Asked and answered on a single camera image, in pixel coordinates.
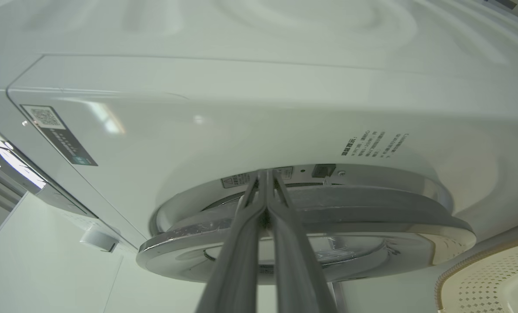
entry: washing machine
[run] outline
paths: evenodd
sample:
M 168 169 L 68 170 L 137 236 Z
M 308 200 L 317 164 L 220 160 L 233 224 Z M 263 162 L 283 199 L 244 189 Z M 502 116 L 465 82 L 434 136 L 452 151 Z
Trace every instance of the washing machine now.
M 0 152 L 141 267 L 206 281 L 277 169 L 328 281 L 518 225 L 518 19 L 472 0 L 0 3 Z M 273 283 L 273 243 L 259 244 Z

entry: qr code sticker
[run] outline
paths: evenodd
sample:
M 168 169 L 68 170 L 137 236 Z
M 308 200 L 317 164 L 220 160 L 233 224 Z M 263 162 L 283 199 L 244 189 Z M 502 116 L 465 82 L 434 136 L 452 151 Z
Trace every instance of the qr code sticker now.
M 30 113 L 31 117 L 35 120 L 37 125 L 42 128 L 55 128 L 55 129 L 66 129 L 66 127 L 60 122 L 59 117 L 54 113 L 50 107 L 34 107 L 24 106 L 25 109 Z

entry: black sticker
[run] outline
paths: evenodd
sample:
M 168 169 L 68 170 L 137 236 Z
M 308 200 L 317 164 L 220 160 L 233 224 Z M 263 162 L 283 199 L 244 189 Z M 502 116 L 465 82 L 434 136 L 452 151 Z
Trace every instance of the black sticker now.
M 98 166 L 52 107 L 22 105 L 38 129 L 71 164 Z

